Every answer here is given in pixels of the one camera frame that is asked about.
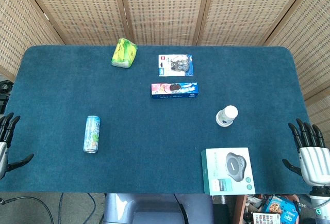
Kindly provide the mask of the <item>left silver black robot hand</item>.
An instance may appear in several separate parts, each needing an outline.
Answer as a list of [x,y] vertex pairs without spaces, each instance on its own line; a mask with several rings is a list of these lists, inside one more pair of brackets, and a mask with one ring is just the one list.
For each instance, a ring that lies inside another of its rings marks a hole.
[[23,167],[34,157],[34,154],[30,154],[20,161],[11,164],[8,163],[9,149],[11,147],[14,129],[20,120],[20,116],[13,116],[14,113],[9,113],[1,117],[1,179],[5,176],[6,172]]

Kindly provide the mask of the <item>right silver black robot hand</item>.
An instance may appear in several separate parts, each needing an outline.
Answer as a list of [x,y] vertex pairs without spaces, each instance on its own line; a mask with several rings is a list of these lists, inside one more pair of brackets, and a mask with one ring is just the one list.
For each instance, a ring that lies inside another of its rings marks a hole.
[[284,166],[301,176],[312,187],[329,186],[329,148],[326,147],[323,134],[315,124],[310,125],[297,118],[298,126],[289,123],[300,166],[292,165],[282,159]]

